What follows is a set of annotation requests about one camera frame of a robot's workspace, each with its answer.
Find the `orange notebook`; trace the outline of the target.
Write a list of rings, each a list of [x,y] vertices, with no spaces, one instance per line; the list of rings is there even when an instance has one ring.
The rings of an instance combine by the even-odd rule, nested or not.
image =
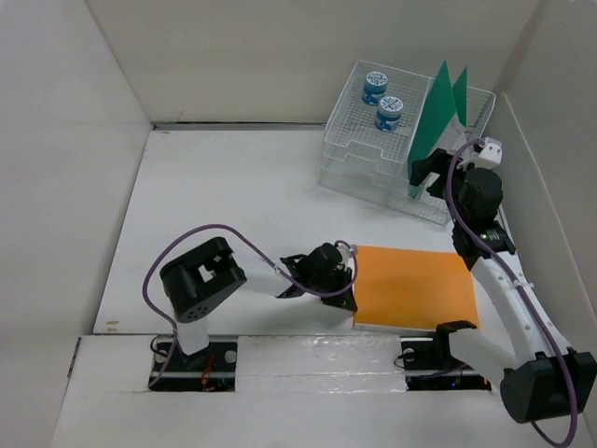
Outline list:
[[[473,277],[455,253],[360,246],[354,284],[356,329],[434,330],[479,324]]]

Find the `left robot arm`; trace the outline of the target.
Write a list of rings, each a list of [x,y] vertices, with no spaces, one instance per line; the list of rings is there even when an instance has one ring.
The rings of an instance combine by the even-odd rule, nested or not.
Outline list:
[[[169,261],[160,280],[180,330],[175,358],[187,371],[204,366],[210,348],[206,317],[244,285],[278,300],[313,295],[326,306],[355,313],[357,267],[355,249],[345,242],[323,243],[308,254],[280,258],[272,274],[260,272],[253,280],[234,258],[223,237],[215,237]]]

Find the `green notebook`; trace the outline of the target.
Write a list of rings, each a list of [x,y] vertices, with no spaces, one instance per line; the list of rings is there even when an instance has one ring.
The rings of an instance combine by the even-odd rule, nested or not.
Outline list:
[[[464,142],[467,125],[467,68],[454,84],[446,61],[440,66],[425,98],[423,111],[408,155],[408,176],[414,163],[426,159],[436,148],[452,149]]]

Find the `blue white jar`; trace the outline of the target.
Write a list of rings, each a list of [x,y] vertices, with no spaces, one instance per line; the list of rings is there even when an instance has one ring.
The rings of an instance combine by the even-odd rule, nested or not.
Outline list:
[[[388,76],[379,70],[370,71],[365,75],[362,100],[366,105],[377,105],[385,95],[388,87]]]
[[[399,97],[382,97],[377,106],[375,127],[382,132],[394,132],[398,127],[403,109],[404,103]]]

